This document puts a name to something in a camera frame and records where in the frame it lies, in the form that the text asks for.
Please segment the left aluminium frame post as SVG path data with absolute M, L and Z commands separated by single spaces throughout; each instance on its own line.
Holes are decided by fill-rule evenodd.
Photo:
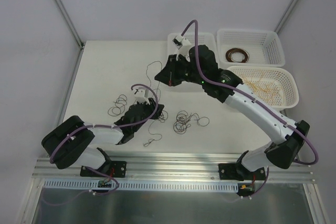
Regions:
M 82 41 L 82 39 L 80 38 L 79 36 L 79 33 L 77 32 L 62 0 L 53 0 L 58 8 L 58 10 L 60 11 L 61 13 L 61 16 L 63 18 L 63 20 L 65 21 L 66 23 L 66 26 L 68 27 L 73 39 L 75 40 L 77 46 L 82 49 L 83 46 L 85 45 L 84 42 Z

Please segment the right aluminium frame post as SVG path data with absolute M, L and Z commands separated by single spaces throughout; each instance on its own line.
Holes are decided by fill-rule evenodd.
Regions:
M 282 14 L 281 18 L 279 19 L 278 23 L 274 28 L 274 32 L 280 34 L 281 31 L 284 29 L 286 23 L 290 19 L 291 15 L 294 13 L 296 6 L 299 4 L 300 0 L 290 0 L 288 3 L 284 13 Z

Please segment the white rounded perforated basket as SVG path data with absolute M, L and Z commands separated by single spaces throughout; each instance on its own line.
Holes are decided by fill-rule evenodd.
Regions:
M 254 94 L 278 111 L 295 107 L 299 102 L 296 82 L 287 70 L 277 67 L 231 66 Z

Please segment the aluminium mounting rail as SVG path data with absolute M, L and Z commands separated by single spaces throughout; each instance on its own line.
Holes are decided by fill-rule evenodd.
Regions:
M 238 154 L 187 154 L 110 152 L 110 158 L 127 162 L 127 180 L 210 182 L 219 180 L 219 163 L 233 163 Z M 293 164 L 289 169 L 269 166 L 268 183 L 315 184 L 309 166 Z

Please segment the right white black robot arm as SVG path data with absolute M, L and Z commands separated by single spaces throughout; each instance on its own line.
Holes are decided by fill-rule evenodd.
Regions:
M 243 181 L 269 165 L 289 168 L 304 144 L 309 124 L 291 120 L 259 100 L 239 76 L 218 67 L 215 54 L 206 45 L 192 47 L 188 54 L 188 59 L 170 55 L 155 80 L 170 87 L 184 81 L 201 85 L 207 95 L 238 110 L 270 138 L 268 144 L 243 152 L 236 163 L 224 170 L 225 176 Z

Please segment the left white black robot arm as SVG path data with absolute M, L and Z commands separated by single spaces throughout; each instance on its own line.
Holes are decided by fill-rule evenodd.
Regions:
M 48 133 L 41 145 L 50 156 L 50 163 L 58 169 L 80 165 L 92 168 L 98 176 L 110 175 L 113 161 L 101 146 L 127 143 L 146 121 L 158 119 L 163 109 L 164 105 L 149 98 L 149 103 L 131 105 L 111 125 L 86 124 L 73 115 Z

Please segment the white rectangular basket right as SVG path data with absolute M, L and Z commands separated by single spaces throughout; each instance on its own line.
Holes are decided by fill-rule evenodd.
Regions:
M 223 66 L 283 67 L 285 55 L 274 31 L 225 29 L 217 31 L 217 51 Z

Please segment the aluminium frame post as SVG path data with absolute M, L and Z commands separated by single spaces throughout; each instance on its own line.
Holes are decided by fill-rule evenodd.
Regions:
M 62 0 L 53 0 L 58 8 L 58 10 L 60 11 L 61 13 L 61 16 L 63 18 L 63 20 L 65 21 L 66 23 L 66 26 L 68 27 L 73 39 L 75 40 L 77 46 L 82 49 L 83 46 L 85 45 L 84 42 L 82 41 L 82 39 L 80 38 L 79 36 L 79 33 L 77 32 Z
M 280 34 L 281 31 L 284 29 L 286 23 L 290 19 L 291 15 L 294 13 L 296 6 L 299 4 L 300 0 L 290 0 L 288 3 L 284 13 L 282 14 L 281 18 L 279 19 L 278 23 L 274 28 L 274 32 Z

